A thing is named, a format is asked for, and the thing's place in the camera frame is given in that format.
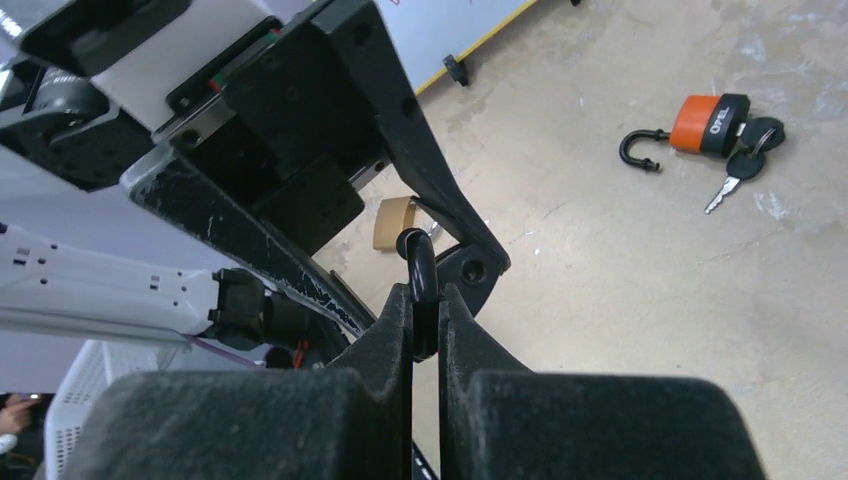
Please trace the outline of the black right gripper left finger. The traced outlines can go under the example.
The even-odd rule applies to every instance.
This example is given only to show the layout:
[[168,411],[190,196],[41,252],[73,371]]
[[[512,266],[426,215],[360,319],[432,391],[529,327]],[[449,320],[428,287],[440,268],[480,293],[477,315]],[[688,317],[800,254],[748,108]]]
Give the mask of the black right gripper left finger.
[[412,303],[319,369],[126,376],[97,400],[68,479],[409,479]]

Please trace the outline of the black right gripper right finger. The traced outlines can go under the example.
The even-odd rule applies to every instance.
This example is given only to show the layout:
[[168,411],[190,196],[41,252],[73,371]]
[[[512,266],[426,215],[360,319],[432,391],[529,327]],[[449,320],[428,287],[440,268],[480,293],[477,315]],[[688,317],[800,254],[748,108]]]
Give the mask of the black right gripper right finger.
[[697,378],[541,373],[440,302],[446,479],[762,479],[736,405]]

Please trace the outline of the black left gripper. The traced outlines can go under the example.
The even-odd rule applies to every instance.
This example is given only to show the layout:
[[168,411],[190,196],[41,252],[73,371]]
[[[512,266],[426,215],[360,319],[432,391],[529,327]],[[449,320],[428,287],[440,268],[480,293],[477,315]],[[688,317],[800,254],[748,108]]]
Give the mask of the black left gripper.
[[119,183],[359,337],[375,315],[310,256],[363,211],[358,191],[384,162],[384,141],[401,180],[460,244],[482,248],[500,272],[511,260],[458,186],[379,7],[314,7],[311,19],[262,21],[169,93],[164,133],[177,151],[154,147]]

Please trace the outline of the brass padlock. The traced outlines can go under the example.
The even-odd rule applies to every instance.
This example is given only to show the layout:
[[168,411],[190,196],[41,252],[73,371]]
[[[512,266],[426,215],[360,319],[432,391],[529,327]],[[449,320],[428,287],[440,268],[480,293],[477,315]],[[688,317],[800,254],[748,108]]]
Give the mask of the brass padlock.
[[[375,218],[372,248],[378,252],[394,251],[398,236],[407,229],[419,226],[416,223],[416,215],[419,211],[423,212],[423,208],[415,197],[383,199],[379,203]],[[431,237],[436,236],[441,229],[441,225],[434,218],[430,218],[419,227]]]

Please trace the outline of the black padlock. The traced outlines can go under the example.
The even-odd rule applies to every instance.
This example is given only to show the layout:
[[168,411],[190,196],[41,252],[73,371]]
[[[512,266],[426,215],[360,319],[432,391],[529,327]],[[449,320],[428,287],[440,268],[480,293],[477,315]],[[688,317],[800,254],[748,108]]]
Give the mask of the black padlock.
[[500,264],[476,244],[455,245],[437,254],[430,235],[420,228],[400,233],[396,250],[407,263],[412,302],[413,358],[423,362],[438,352],[442,290],[457,287],[468,310],[479,313],[501,274]]

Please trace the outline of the orange padlock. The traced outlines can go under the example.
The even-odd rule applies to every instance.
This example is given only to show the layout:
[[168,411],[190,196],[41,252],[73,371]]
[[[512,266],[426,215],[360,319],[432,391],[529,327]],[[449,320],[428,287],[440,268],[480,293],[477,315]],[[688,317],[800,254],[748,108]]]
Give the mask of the orange padlock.
[[619,158],[628,166],[659,173],[662,170],[659,162],[630,154],[633,144],[640,140],[667,142],[684,153],[727,158],[739,141],[750,109],[751,99],[745,94],[690,95],[683,102],[670,131],[637,129],[628,133],[619,144]]

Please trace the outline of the black-headed keys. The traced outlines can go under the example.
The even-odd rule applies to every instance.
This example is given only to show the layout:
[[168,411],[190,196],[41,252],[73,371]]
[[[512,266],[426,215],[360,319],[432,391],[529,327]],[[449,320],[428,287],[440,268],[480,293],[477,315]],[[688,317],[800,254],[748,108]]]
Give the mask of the black-headed keys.
[[766,164],[766,153],[785,141],[785,126],[774,117],[754,118],[745,123],[738,139],[740,146],[725,164],[725,181],[706,206],[706,215],[711,214],[740,183],[752,180],[760,173]]

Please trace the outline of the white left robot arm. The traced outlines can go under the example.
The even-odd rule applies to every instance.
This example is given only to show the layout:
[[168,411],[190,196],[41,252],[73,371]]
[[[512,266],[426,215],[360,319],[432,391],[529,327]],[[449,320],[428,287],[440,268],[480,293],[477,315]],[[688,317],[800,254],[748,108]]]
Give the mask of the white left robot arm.
[[1,148],[68,185],[1,224],[9,329],[154,345],[360,335],[316,253],[392,166],[456,245],[403,228],[414,337],[444,290],[478,312],[511,264],[458,186],[373,1],[5,1]]

